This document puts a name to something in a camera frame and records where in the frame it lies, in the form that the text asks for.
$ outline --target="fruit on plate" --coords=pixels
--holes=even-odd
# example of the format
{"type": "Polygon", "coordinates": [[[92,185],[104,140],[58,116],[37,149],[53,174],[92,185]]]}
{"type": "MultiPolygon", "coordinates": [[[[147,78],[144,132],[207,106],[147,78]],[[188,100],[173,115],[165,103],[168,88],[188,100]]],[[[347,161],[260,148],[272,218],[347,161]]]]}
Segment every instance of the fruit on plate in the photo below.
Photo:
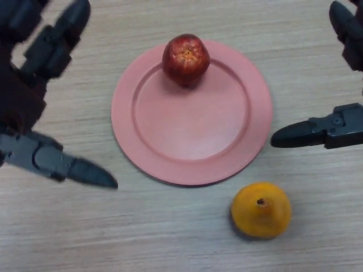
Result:
{"type": "Polygon", "coordinates": [[[209,65],[209,52],[194,34],[186,33],[173,38],[166,45],[162,57],[164,73],[181,86],[198,82],[209,65]]]}
{"type": "Polygon", "coordinates": [[[237,229],[249,237],[272,239],[286,231],[292,208],[285,192],[270,182],[256,182],[242,188],[231,205],[237,229]]]}

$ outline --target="orange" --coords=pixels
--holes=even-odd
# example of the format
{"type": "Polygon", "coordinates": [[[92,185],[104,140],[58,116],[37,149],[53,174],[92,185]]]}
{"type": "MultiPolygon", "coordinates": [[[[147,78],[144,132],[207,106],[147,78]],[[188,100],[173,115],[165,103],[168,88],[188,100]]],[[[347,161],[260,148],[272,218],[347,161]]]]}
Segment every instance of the orange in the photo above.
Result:
{"type": "Polygon", "coordinates": [[[261,181],[237,193],[231,205],[231,215],[236,227],[246,235],[271,239],[286,231],[292,208],[281,188],[261,181]]]}

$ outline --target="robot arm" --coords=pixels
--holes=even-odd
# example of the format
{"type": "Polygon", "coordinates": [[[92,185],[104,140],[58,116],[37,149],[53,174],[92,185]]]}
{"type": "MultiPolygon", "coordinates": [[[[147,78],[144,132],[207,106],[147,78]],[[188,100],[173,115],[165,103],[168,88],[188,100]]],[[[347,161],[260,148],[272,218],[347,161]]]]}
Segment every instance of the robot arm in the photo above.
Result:
{"type": "Polygon", "coordinates": [[[18,69],[11,63],[17,43],[26,41],[41,20],[48,0],[0,0],[0,164],[6,162],[55,181],[118,187],[106,170],[62,152],[51,137],[32,131],[46,103],[47,83],[61,77],[71,62],[91,13],[88,0],[75,0],[45,26],[26,51],[18,69]]]}
{"type": "MultiPolygon", "coordinates": [[[[332,2],[330,22],[337,39],[344,45],[342,56],[353,71],[363,71],[363,1],[353,15],[340,2],[332,2]]],[[[363,143],[363,106],[349,104],[335,107],[333,113],[309,118],[284,127],[272,135],[271,145],[280,148],[324,145],[326,149],[363,143]]]]}

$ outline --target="apple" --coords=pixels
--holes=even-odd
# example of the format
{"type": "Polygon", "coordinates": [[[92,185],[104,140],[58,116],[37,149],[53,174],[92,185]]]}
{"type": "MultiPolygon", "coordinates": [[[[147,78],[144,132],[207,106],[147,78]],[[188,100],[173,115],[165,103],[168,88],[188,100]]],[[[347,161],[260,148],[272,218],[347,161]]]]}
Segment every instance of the apple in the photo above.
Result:
{"type": "Polygon", "coordinates": [[[210,65],[210,55],[194,34],[176,36],[165,46],[162,58],[164,73],[175,83],[189,86],[202,78],[210,65]]]}

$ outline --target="wooden table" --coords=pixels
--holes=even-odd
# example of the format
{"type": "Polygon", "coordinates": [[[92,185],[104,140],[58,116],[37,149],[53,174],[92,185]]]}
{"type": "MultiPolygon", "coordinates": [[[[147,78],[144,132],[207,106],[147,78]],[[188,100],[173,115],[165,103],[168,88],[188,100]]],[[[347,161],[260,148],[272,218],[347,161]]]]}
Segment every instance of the wooden table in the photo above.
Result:
{"type": "MultiPolygon", "coordinates": [[[[90,2],[92,17],[73,63],[49,85],[48,107],[35,128],[67,152],[105,166],[119,190],[60,185],[2,167],[1,272],[363,271],[363,146],[283,150],[267,144],[233,178],[184,189],[136,170],[122,156],[110,122],[125,68],[184,32],[230,45],[255,63],[273,96],[271,133],[361,102],[362,75],[341,57],[328,17],[331,1],[90,2]],[[235,235],[227,215],[237,191],[259,180],[286,190],[293,220],[277,239],[251,243],[235,235]]],[[[53,24],[68,3],[53,1],[43,24],[53,24]]],[[[25,46],[16,50],[17,65],[25,46]]]]}

